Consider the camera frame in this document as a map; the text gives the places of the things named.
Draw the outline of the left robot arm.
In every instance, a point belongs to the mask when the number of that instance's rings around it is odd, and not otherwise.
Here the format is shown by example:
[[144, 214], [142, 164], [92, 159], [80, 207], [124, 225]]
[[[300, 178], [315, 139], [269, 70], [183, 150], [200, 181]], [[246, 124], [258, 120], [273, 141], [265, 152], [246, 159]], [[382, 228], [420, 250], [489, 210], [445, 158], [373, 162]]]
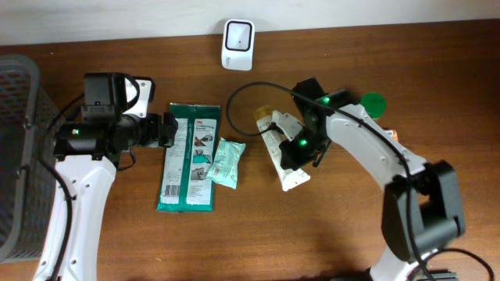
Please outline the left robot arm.
[[120, 156], [134, 147], [170, 148], [174, 115], [148, 112], [155, 93], [150, 77], [87, 73], [77, 120], [69, 116], [54, 137], [55, 196], [36, 280], [95, 280], [105, 204]]

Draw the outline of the green glove package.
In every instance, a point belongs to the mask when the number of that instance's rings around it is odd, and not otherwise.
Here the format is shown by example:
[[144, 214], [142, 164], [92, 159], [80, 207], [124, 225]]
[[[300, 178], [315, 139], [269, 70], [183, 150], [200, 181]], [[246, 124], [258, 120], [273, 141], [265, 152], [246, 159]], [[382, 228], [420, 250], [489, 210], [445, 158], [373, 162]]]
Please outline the green glove package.
[[213, 164], [218, 131], [218, 105], [170, 105], [178, 123], [174, 146], [166, 149], [158, 212], [211, 212]]

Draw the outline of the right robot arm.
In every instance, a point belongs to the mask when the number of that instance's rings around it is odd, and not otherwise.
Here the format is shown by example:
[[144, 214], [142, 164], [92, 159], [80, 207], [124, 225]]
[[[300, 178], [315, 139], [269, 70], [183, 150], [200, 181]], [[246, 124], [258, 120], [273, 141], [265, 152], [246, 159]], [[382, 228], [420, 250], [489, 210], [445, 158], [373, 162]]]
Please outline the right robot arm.
[[456, 171], [430, 163], [394, 140], [349, 91], [326, 93], [309, 78], [289, 91], [301, 121], [280, 130], [283, 169], [318, 166], [331, 144], [343, 147], [384, 193], [381, 229], [387, 248], [361, 280], [444, 280], [450, 272], [421, 269], [425, 258], [465, 232]]

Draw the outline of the green lid jar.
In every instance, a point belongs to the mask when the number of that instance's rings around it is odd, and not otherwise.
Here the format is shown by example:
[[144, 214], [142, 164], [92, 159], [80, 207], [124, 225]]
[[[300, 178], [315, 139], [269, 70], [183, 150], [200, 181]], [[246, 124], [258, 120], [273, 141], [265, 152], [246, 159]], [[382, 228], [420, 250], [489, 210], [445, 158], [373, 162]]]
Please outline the green lid jar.
[[361, 105], [365, 108], [368, 115], [378, 120], [386, 111], [387, 102], [384, 96], [378, 92], [368, 92], [361, 97]]

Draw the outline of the white cream tube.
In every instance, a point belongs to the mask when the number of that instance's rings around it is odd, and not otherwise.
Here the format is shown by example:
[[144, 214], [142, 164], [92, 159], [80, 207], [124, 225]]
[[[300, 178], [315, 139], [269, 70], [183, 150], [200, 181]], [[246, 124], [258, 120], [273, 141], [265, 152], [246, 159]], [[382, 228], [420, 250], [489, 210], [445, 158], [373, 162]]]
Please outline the white cream tube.
[[297, 169], [294, 171], [293, 169], [283, 169], [281, 167], [280, 161], [282, 158], [282, 152], [279, 145], [287, 140], [287, 137], [276, 130], [265, 132], [265, 130], [268, 129], [272, 123], [275, 123], [282, 116], [282, 113], [271, 109], [269, 105], [264, 105], [257, 108], [254, 111], [253, 116], [256, 121], [256, 126], [258, 127], [261, 137], [266, 145], [271, 161], [277, 171], [282, 190], [289, 191], [309, 181], [310, 175], [303, 169]]

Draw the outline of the light green wipes pack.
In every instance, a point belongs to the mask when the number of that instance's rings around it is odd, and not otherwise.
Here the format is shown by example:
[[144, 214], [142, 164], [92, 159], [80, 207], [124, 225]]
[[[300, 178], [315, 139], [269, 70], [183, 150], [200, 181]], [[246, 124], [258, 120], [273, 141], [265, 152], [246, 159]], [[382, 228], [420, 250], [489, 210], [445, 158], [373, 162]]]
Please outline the light green wipes pack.
[[238, 184], [238, 163], [246, 144], [240, 144], [220, 138], [213, 164], [207, 178], [233, 190]]

